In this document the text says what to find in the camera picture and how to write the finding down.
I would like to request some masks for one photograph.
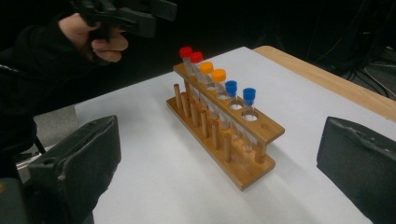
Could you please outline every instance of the person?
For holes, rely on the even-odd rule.
[[[112,29],[109,40],[92,39],[100,26],[89,26],[78,13],[59,15],[48,26],[26,27],[0,52],[0,177],[18,176],[12,158],[34,144],[33,117],[45,96],[101,66],[100,60],[121,59],[128,48],[122,30]]]

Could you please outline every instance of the red test tube cap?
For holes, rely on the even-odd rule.
[[[193,52],[190,55],[190,60],[192,63],[200,63],[204,59],[204,56],[200,51]]]
[[[191,47],[183,47],[178,51],[178,54],[182,58],[188,58],[192,54],[192,48]]]

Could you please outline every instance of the test tube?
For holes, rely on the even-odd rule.
[[[215,84],[216,96],[220,100],[228,99],[227,91],[225,90],[225,78],[226,73],[224,69],[215,69],[212,72],[212,80]],[[221,110],[219,110],[219,121],[221,129],[228,129],[230,127],[228,116]]]
[[[224,69],[215,69],[212,72],[212,80],[215,84],[216,96],[220,100],[228,98],[227,91],[225,90],[226,72]]]
[[[209,115],[211,119],[218,119],[219,118],[219,110],[218,107],[215,106],[215,104],[213,104],[210,100],[206,99],[206,103],[207,103],[207,107],[209,108]]]
[[[195,76],[196,80],[199,82],[201,80],[201,71],[199,70],[199,66],[204,59],[204,56],[200,51],[193,52],[190,55],[191,59],[191,67],[192,67],[192,73]],[[199,101],[199,92],[196,90],[192,85],[190,85],[190,90],[191,90],[191,95],[192,98],[194,98],[195,101]]]
[[[238,101],[238,96],[236,95],[238,83],[234,80],[227,81],[225,83],[225,90],[227,91],[229,106],[233,110],[242,108],[241,103]]]
[[[256,90],[253,88],[246,88],[243,90],[244,95],[244,105],[242,117],[247,121],[256,120],[256,113],[254,111],[254,99],[256,98]],[[253,145],[256,144],[257,140],[246,130],[244,130],[244,143],[242,148],[250,152],[253,149]]]
[[[234,80],[227,81],[225,83],[225,90],[227,91],[228,94],[229,107],[233,110],[241,109],[242,103],[238,101],[238,97],[236,95],[237,82]],[[239,130],[242,129],[240,125],[236,121],[230,119],[230,128],[231,128],[231,138],[233,140],[239,139],[241,135]]]
[[[201,80],[200,82],[205,85],[205,88],[209,91],[213,91],[215,89],[215,85],[212,81],[211,73],[213,71],[213,63],[212,62],[204,62],[200,64],[199,70],[201,71]],[[199,100],[203,108],[208,109],[207,98],[203,94],[199,94]]]
[[[205,85],[205,89],[213,91],[215,89],[215,84],[212,81],[213,63],[204,62],[200,65],[200,71],[202,74],[202,83]]]
[[[243,90],[244,93],[244,112],[243,117],[245,120],[253,121],[256,120],[256,113],[254,111],[254,99],[256,98],[256,90],[253,88],[246,88]]]
[[[198,82],[201,82],[201,71],[199,70],[199,67],[201,65],[201,62],[204,60],[204,56],[202,55],[202,52],[200,51],[196,51],[193,52],[190,55],[190,60],[191,60],[191,64],[192,64],[192,72],[195,75],[195,78]]]
[[[192,54],[192,48],[189,46],[183,47],[178,51],[180,58],[183,60],[184,67],[189,76],[193,75],[190,55]]]

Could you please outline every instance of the wooden table edge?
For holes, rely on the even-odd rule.
[[[316,82],[320,86],[375,112],[385,119],[396,122],[396,101],[376,92],[369,91],[353,82],[329,73],[313,64],[304,62],[279,49],[270,46],[261,46],[254,49],[254,51],[288,68],[290,71]]]

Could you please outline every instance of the table surface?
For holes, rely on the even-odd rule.
[[[119,119],[122,160],[95,223],[371,223],[316,167],[318,146],[328,116],[395,140],[394,102],[271,47],[206,61],[239,96],[255,88],[255,106],[285,128],[267,150],[275,169],[239,190],[166,106],[183,87],[170,72],[76,105],[80,126]]]

